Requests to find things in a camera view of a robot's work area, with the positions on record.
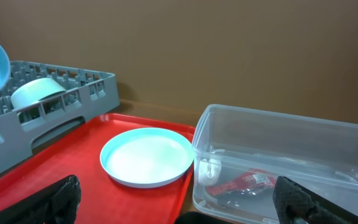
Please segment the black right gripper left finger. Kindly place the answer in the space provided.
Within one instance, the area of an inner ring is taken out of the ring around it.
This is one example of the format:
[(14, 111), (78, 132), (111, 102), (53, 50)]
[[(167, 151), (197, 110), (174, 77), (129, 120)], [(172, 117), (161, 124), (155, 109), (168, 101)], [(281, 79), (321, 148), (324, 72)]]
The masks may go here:
[(74, 224), (80, 202), (80, 181), (68, 175), (1, 210), (0, 224)]

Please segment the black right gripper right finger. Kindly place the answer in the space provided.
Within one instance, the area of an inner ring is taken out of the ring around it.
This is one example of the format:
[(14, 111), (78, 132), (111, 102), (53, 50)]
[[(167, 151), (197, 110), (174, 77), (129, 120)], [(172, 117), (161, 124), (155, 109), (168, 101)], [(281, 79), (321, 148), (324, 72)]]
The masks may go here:
[(358, 216), (291, 179), (277, 177), (273, 204), (280, 224), (358, 224)]

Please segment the large light blue plate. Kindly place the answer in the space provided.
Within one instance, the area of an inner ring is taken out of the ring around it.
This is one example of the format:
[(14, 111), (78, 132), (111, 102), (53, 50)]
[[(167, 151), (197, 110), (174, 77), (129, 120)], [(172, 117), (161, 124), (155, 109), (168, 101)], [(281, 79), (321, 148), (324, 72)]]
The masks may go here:
[(194, 150), (183, 135), (163, 128), (138, 128), (110, 139), (100, 164), (116, 182), (151, 189), (179, 179), (192, 165)]

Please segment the green bowl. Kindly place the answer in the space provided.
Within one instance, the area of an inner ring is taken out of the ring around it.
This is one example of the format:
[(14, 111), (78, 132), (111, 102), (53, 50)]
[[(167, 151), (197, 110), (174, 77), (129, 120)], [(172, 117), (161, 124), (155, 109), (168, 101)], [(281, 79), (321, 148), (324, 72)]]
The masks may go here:
[(11, 96), (11, 103), (14, 109), (21, 109), (63, 92), (66, 89), (54, 79), (39, 78), (18, 88)]

